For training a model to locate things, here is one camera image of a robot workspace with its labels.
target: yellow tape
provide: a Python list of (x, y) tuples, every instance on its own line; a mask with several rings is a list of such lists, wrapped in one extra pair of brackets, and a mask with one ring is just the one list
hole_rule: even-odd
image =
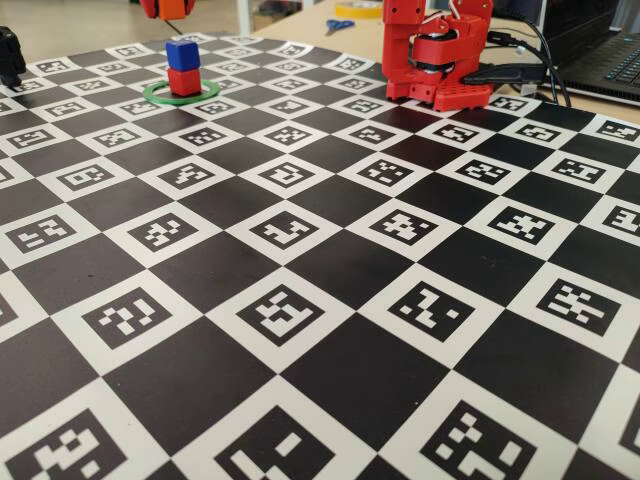
[(336, 15), (345, 18), (380, 18), (382, 17), (382, 2), (359, 0), (338, 3)]

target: stacked cubes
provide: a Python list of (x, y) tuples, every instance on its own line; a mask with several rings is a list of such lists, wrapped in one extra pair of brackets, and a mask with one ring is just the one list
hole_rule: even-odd
[(165, 44), (169, 59), (171, 93), (186, 97), (200, 93), (200, 54), (198, 44), (187, 40)]

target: wooden table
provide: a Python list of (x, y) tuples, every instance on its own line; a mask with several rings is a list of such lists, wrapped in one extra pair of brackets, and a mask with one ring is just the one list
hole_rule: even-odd
[[(381, 62), (384, 30), (382, 19), (356, 20), (354, 28), (348, 28), (327, 37), (325, 22), (328, 19), (336, 18), (335, 4), (336, 0), (324, 0), (312, 8), (302, 10), (295, 15), (257, 31), (255, 35), (277, 40), (304, 42)], [(515, 28), (531, 33), (523, 23), (510, 20), (494, 19), (491, 27)], [(512, 49), (495, 49), (485, 51), (482, 60), (492, 63), (522, 62), (523, 56), (517, 55)], [(513, 90), (509, 87), (503, 87), (503, 89), (502, 91), (504, 92), (513, 93)], [(638, 107), (593, 99), (575, 93), (571, 95), (571, 99), (573, 106), (576, 108), (640, 123), (640, 108)]]

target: black square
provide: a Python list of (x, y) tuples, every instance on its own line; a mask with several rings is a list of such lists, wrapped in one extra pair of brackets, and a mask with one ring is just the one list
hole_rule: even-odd
[(378, 450), (447, 372), (356, 314), (283, 376)]
[(285, 250), (313, 235), (318, 231), (318, 227), (284, 211), (252, 227), (250, 231), (271, 245)]
[(180, 203), (220, 228), (228, 228), (280, 201), (273, 193), (239, 177), (189, 195)]
[(174, 245), (198, 230), (173, 213), (167, 213), (127, 233), (152, 252)]
[(37, 180), (0, 189), (0, 225), (27, 217), (60, 203), (51, 190)]
[(6, 340), (0, 344), (0, 385), (14, 387), (3, 388), (0, 395), (0, 435), (18, 428), (97, 377), (51, 320)]
[(58, 215), (51, 215), (23, 225), (5, 235), (22, 253), (49, 246), (76, 233)]
[(578, 225), (551, 262), (640, 298), (638, 247)]
[(202, 152), (199, 156), (230, 172), (242, 173), (281, 155), (281, 151), (268, 147), (264, 143), (250, 138), (240, 138)]
[(640, 148), (583, 133), (565, 143), (562, 150), (620, 168), (627, 168), (640, 155)]
[(593, 350), (505, 311), (456, 370), (577, 443), (617, 366)]
[(112, 371), (105, 380), (167, 453), (173, 455), (272, 375), (244, 348), (203, 318)]
[[(507, 446), (516, 452), (507, 459), (509, 463), (502, 461)], [(485, 415), (464, 401), (455, 406), (420, 450), (457, 480), (470, 477), (462, 468), (464, 459), (470, 454), (478, 455), (493, 467), (499, 465), (500, 478), (518, 480), (535, 452), (536, 447), (502, 426), (499, 419)]]
[[(79, 441), (79, 436), (86, 434), (96, 442), (89, 451), (86, 451), (87, 445), (81, 445)], [(57, 452), (58, 449), (76, 461), (65, 465), (57, 458), (58, 462), (43, 467), (44, 462), (38, 453), (43, 450)], [(87, 475), (83, 470), (89, 467), (92, 470), (97, 468), (91, 475), (97, 479), (111, 473), (126, 459), (98, 419), (87, 409), (9, 459), (6, 465), (14, 478), (85, 479)]]
[(331, 108), (321, 108), (296, 118), (298, 123), (327, 133), (335, 133), (360, 121), (362, 121), (361, 118)]
[(155, 188), (132, 178), (76, 198), (69, 205), (100, 230), (108, 230), (170, 202)]
[(496, 167), (481, 160), (470, 160), (466, 165), (456, 170), (460, 175), (478, 180), (488, 185), (496, 185), (511, 173), (506, 168)]
[(104, 235), (34, 260), (13, 271), (48, 313), (78, 303), (143, 270)]
[(216, 123), (242, 135), (249, 135), (281, 121), (282, 118), (280, 117), (256, 110), (255, 108), (250, 108), (219, 118), (216, 120)]
[(488, 225), (519, 240), (537, 245), (555, 223), (514, 207), (506, 207)]
[(463, 227), (420, 263), (506, 306), (544, 262)]
[(430, 170), (438, 170), (462, 155), (464, 150), (414, 135), (387, 148), (384, 153)]
[(411, 264), (391, 250), (342, 230), (293, 260), (288, 268), (357, 309)]
[(600, 336), (607, 332), (620, 309), (619, 303), (562, 279), (553, 284), (537, 306)]
[(420, 180), (398, 199), (464, 224), (486, 207), (496, 195), (438, 173)]
[(297, 480), (312, 480), (334, 457), (331, 450), (280, 407), (272, 408), (215, 457), (232, 478), (248, 478), (234, 461), (240, 452), (263, 473), (275, 467), (286, 475), (282, 478)]
[(189, 155), (191, 155), (189, 151), (175, 143), (163, 138), (154, 138), (140, 145), (114, 152), (107, 158), (134, 175), (140, 175)]
[(237, 313), (263, 336), (282, 346), (307, 328), (324, 310), (280, 285)]
[(363, 158), (371, 150), (337, 137), (327, 136), (296, 150), (296, 157), (332, 172), (339, 172)]
[(395, 107), (376, 115), (372, 120), (415, 133), (442, 119), (410, 108)]
[(419, 282), (389, 308), (398, 318), (441, 342), (446, 341), (473, 310), (425, 282)]
[(495, 158), (529, 170), (534, 169), (554, 150), (531, 142), (496, 133), (473, 149), (480, 155)]
[(339, 176), (307, 188), (290, 200), (327, 220), (346, 227), (389, 199), (386, 195)]
[(580, 222), (602, 195), (532, 172), (514, 185), (505, 197)]
[(507, 128), (514, 121), (513, 116), (508, 113), (496, 112), (484, 108), (462, 110), (450, 118), (451, 120), (468, 123), (469, 125), (475, 125), (476, 127), (493, 130), (495, 132)]
[(165, 260), (151, 271), (201, 312), (208, 312), (277, 267), (275, 262), (223, 232)]

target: white square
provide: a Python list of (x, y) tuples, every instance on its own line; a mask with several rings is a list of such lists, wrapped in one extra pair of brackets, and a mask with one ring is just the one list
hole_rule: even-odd
[(241, 136), (239, 133), (216, 123), (204, 122), (170, 133), (163, 138), (197, 154), (233, 142)]
[(135, 63), (127, 62), (126, 60), (115, 60), (86, 67), (86, 70), (93, 72), (96, 75), (108, 77), (110, 75), (138, 70), (139, 68), (140, 67)]
[(31, 180), (33, 177), (13, 158), (0, 160), (0, 190)]
[[(157, 318), (155, 325), (145, 329), (139, 335), (127, 338), (126, 333), (120, 333), (123, 343), (115, 348), (109, 346), (98, 334), (96, 329), (101, 328), (99, 325), (94, 323), (92, 326), (89, 320), (83, 318), (83, 316), (95, 310), (103, 307), (106, 309), (111, 303), (121, 299), (122, 300), (118, 302), (120, 308), (128, 311), (129, 308), (135, 308), (134, 303), (125, 304), (123, 302), (131, 299), (140, 301), (140, 298), (144, 297), (145, 294), (157, 302), (160, 307), (164, 308), (168, 313), (160, 317), (161, 319)], [(154, 308), (146, 302), (143, 306), (154, 310)], [(53, 315), (52, 319), (96, 372), (100, 375), (106, 375), (111, 370), (141, 355), (200, 317), (201, 313), (196, 308), (160, 281), (153, 273), (144, 270), (82, 302), (65, 308)], [(120, 315), (117, 318), (125, 319), (127, 317)], [(143, 327), (154, 323), (152, 318), (147, 317), (147, 319), (151, 321), (146, 323), (140, 321), (139, 323)], [(111, 325), (111, 323), (112, 322), (103, 322), (100, 325), (102, 325), (102, 328), (121, 332), (117, 326)], [(132, 328), (135, 328), (137, 321), (134, 319), (131, 323), (134, 325)]]
[(284, 77), (262, 82), (260, 85), (275, 90), (276, 92), (284, 93), (285, 95), (296, 95), (310, 88), (317, 87), (320, 83), (309, 80), (308, 78), (296, 77), (295, 75), (285, 75)]
[(113, 90), (114, 88), (121, 87), (122, 84), (109, 77), (93, 77), (76, 80), (75, 82), (65, 83), (60, 86), (75, 95), (83, 96)]
[(0, 308), (0, 344), (47, 318), (47, 312), (12, 272), (0, 275), (0, 304), (2, 300), (9, 307)]
[[(288, 291), (302, 297), (303, 306), (296, 306), (295, 300), (288, 303), (291, 298), (287, 296)], [(245, 321), (243, 316), (247, 311), (257, 318), (264, 317), (259, 325), (284, 343), (278, 345)], [(315, 285), (280, 268), (211, 310), (207, 317), (273, 371), (280, 373), (353, 313), (351, 308)]]
[(443, 119), (423, 128), (416, 135), (469, 151), (494, 136), (495, 132), (475, 125)]
[(598, 193), (607, 193), (624, 173), (622, 168), (560, 150), (533, 171)]
[(640, 147), (640, 125), (597, 114), (582, 133), (622, 145)]
[(140, 58), (146, 57), (156, 53), (149, 47), (145, 47), (141, 43), (130, 43), (128, 45), (120, 45), (117, 47), (105, 48), (105, 52), (120, 60), (127, 60), (128, 58)]
[(396, 108), (396, 104), (363, 95), (354, 95), (329, 105), (329, 108), (360, 118), (373, 118), (387, 110)]
[(82, 97), (69, 98), (61, 102), (50, 103), (41, 107), (32, 108), (31, 111), (47, 122), (57, 122), (67, 118), (82, 115), (83, 113), (99, 110), (100, 107), (85, 100)]
[(527, 176), (529, 170), (475, 152), (465, 152), (439, 169), (438, 173), (502, 195)]
[(138, 176), (173, 200), (180, 200), (231, 177), (231, 172), (197, 155), (176, 160)]
[(347, 230), (417, 262), (459, 228), (457, 223), (393, 198)]
[(306, 100), (299, 97), (288, 95), (275, 100), (270, 100), (260, 105), (256, 105), (254, 108), (262, 110), (263, 112), (282, 117), (287, 120), (306, 115), (316, 110), (324, 108), (322, 105), (311, 100)]
[(640, 247), (640, 205), (635, 203), (605, 195), (580, 224)]
[[(515, 220), (520, 223), (511, 225), (512, 219), (508, 219), (506, 223), (499, 222), (502, 223), (500, 229), (489, 225), (503, 212), (508, 211), (515, 212), (518, 215), (518, 219)], [(469, 220), (465, 226), (515, 249), (542, 260), (548, 260), (571, 234), (576, 224), (524, 203), (498, 197)], [(514, 229), (519, 230), (522, 236), (507, 233)], [(543, 231), (538, 239), (535, 238), (535, 235), (539, 233), (537, 230)]]
[(247, 170), (239, 176), (260, 185), (281, 198), (289, 198), (333, 174), (291, 155), (283, 155)]
[(219, 73), (220, 75), (235, 75), (237, 73), (248, 72), (259, 68), (253, 63), (245, 62), (244, 60), (234, 59), (225, 60), (224, 62), (212, 63), (206, 65), (203, 68)]
[(53, 124), (44, 123), (0, 136), (0, 150), (12, 157), (70, 139), (68, 133)]
[[(563, 285), (564, 290), (545, 301), (557, 285)], [(592, 302), (596, 296), (609, 300), (612, 307), (613, 304), (619, 305), (619, 309), (615, 314), (612, 310), (600, 310)], [(511, 301), (509, 310), (616, 362), (622, 361), (640, 327), (640, 300), (552, 263), (542, 265)], [(577, 323), (577, 318), (573, 322), (567, 320), (567, 316), (574, 315), (582, 317), (582, 325)], [(605, 321), (611, 323), (606, 330), (603, 329), (603, 334), (587, 328), (590, 323), (598, 326), (598, 323), (602, 325)]]
[[(180, 228), (187, 231), (193, 229), (194, 231), (171, 243), (171, 237), (167, 235), (167, 233), (171, 232), (167, 231), (166, 225), (159, 222), (167, 218), (171, 219), (172, 225), (178, 229), (178, 232)], [(151, 238), (148, 238), (148, 241), (150, 243), (154, 242), (153, 246), (159, 248), (155, 251), (152, 250), (130, 233), (139, 230), (145, 230), (148, 237), (155, 236), (155, 241)], [(187, 207), (173, 202), (113, 227), (104, 233), (145, 268), (151, 268), (214, 236), (220, 231), (220, 228), (213, 223), (205, 220)]]
[(559, 150), (578, 134), (578, 132), (567, 130), (566, 128), (536, 122), (528, 118), (516, 120), (508, 127), (502, 129), (500, 133), (555, 150)]
[(211, 100), (194, 103), (181, 108), (197, 117), (205, 120), (217, 120), (218, 118), (233, 115), (249, 108), (244, 103), (240, 103), (229, 97), (218, 96)]
[[(427, 289), (425, 299), (429, 299), (428, 295), (431, 295), (430, 302), (436, 303), (442, 298), (442, 296), (436, 298), (437, 292), (433, 291), (435, 289), (472, 309), (468, 315), (466, 315), (468, 312), (465, 312), (465, 318), (462, 323), (444, 341), (431, 333), (436, 324), (432, 317), (430, 319), (433, 325), (428, 326), (424, 321), (428, 315), (418, 314), (416, 319), (413, 319), (414, 323), (412, 323), (390, 311), (394, 305), (402, 303), (402, 298), (405, 295), (417, 287), (420, 288), (420, 286)], [(400, 311), (407, 316), (415, 310), (409, 305), (404, 310), (402, 308), (400, 307)], [(424, 268), (422, 265), (415, 264), (364, 306), (360, 307), (358, 311), (425, 355), (434, 358), (449, 368), (453, 368), (493, 324), (495, 319), (502, 313), (503, 308), (471, 290), (467, 290)], [(449, 319), (457, 318), (455, 313), (450, 314)]]
[[(0, 226), (0, 258), (11, 269), (58, 252), (100, 233), (66, 203)], [(11, 237), (19, 235), (20, 249)]]
[(22, 84), (9, 88), (4, 85), (0, 85), (0, 93), (3, 93), (7, 97), (19, 97), (20, 95), (24, 95), (26, 93), (36, 93), (42, 92), (43, 90), (49, 90), (50, 88), (55, 87), (56, 84), (51, 80), (48, 80), (43, 77), (30, 78), (28, 80), (23, 80)]
[(25, 110), (26, 107), (15, 100), (11, 100), (10, 98), (0, 98), (0, 117), (11, 115), (16, 112), (23, 112)]
[(345, 75), (355, 75), (370, 69), (374, 65), (373, 60), (358, 57), (349, 53), (343, 53), (335, 60), (323, 65), (324, 68), (342, 72)]
[(299, 58), (313, 50), (313, 45), (299, 42), (287, 42), (284, 45), (269, 50), (267, 53), (277, 55), (284, 58)]
[(262, 53), (262, 50), (245, 45), (236, 45), (229, 48), (223, 48), (222, 50), (216, 50), (216, 55), (233, 59), (251, 57), (253, 55), (258, 55), (259, 53)]
[(516, 117), (526, 117), (540, 106), (540, 100), (496, 93), (489, 99), (488, 110), (508, 113)]
[(326, 136), (325, 132), (287, 120), (252, 133), (249, 138), (283, 153), (291, 153)]
[(326, 82), (325, 85), (358, 95), (373, 90), (374, 88), (383, 87), (385, 83), (379, 80), (373, 80), (372, 78), (348, 75)]
[[(102, 378), (98, 378), (0, 439), (0, 477), (13, 478), (7, 467), (10, 459), (34, 447), (40, 440), (47, 438), (69, 422), (70, 429), (73, 430), (74, 420), (81, 415), (80, 418), (86, 419), (87, 414), (97, 421), (96, 428), (103, 429), (109, 440), (113, 441), (122, 451), (124, 459), (122, 463), (115, 466), (115, 469), (105, 471), (105, 467), (113, 468), (111, 465), (102, 463), (108, 461), (109, 456), (99, 456), (97, 458), (100, 460), (94, 459), (87, 462), (88, 458), (91, 458), (90, 453), (87, 454), (86, 448), (81, 446), (78, 447), (80, 448), (79, 452), (63, 450), (58, 453), (57, 448), (60, 447), (61, 442), (59, 438), (56, 438), (44, 448), (48, 447), (45, 452), (53, 451), (51, 459), (57, 460), (57, 465), (64, 465), (66, 467), (64, 470), (72, 470), (75, 467), (82, 468), (82, 471), (91, 471), (95, 470), (97, 466), (101, 468), (103, 475), (113, 473), (114, 475), (108, 475), (110, 478), (146, 478), (169, 460), (166, 452), (122, 403), (122, 400)], [(93, 432), (91, 428), (83, 428), (87, 425), (84, 422), (81, 425), (76, 425), (75, 430), (78, 431), (75, 433), (78, 436), (82, 435), (88, 443), (97, 442), (96, 437), (104, 436), (100, 431)], [(98, 442), (94, 449), (99, 449), (100, 445)], [(46, 472), (46, 467), (38, 462), (35, 455), (33, 462), (42, 466), (42, 471)], [(40, 474), (36, 476), (50, 478), (48, 475), (46, 477)]]
[(411, 136), (410, 132), (373, 120), (364, 120), (333, 134), (372, 150), (384, 150)]
[(123, 123), (114, 127), (87, 133), (78, 140), (99, 155), (109, 155), (156, 138), (151, 132), (133, 123)]
[(395, 197), (430, 173), (431, 170), (419, 165), (376, 152), (345, 168), (338, 175)]
[(640, 480), (640, 456), (621, 441), (628, 445), (623, 436), (639, 400), (640, 374), (618, 366), (580, 440), (582, 450), (634, 480)]
[(27, 68), (39, 77), (47, 77), (57, 73), (80, 70), (80, 67), (69, 60), (69, 57), (49, 58), (30, 63)]
[(126, 102), (116, 103), (115, 105), (105, 107), (105, 110), (115, 113), (127, 122), (134, 122), (141, 118), (152, 117), (174, 109), (175, 107), (171, 105), (151, 103), (144, 98), (127, 100)]
[[(380, 451), (380, 456), (412, 480), (451, 478), (420, 450), (461, 401), (535, 447), (535, 453), (519, 477), (520, 480), (561, 478), (564, 475), (577, 449), (574, 443), (455, 371), (449, 372), (391, 437)], [(477, 463), (485, 464), (481, 460), (489, 462), (480, 457), (480, 462)], [(497, 469), (495, 478), (503, 478), (503, 472), (498, 466), (489, 464)]]
[[(252, 229), (261, 231), (264, 237), (254, 233)], [(274, 262), (285, 265), (341, 229), (285, 200), (226, 230)]]
[[(286, 380), (275, 377), (174, 455), (173, 461), (191, 480), (232, 480), (215, 457), (275, 407), (284, 410), (289, 417), (333, 452), (334, 456), (314, 477), (315, 480), (355, 479), (375, 457), (371, 447)], [(282, 476), (277, 467), (275, 470), (277, 471), (272, 476), (269, 474), (269, 477), (265, 477), (265, 472), (260, 471), (263, 476), (248, 478), (287, 478)]]
[(285, 58), (284, 60), (280, 60), (279, 62), (265, 65), (263, 68), (268, 68), (269, 70), (273, 70), (274, 72), (280, 72), (283, 75), (297, 75), (299, 73), (313, 70), (318, 67), (313, 63)]
[(62, 201), (70, 202), (130, 178), (133, 175), (127, 170), (99, 157), (41, 175), (38, 180)]

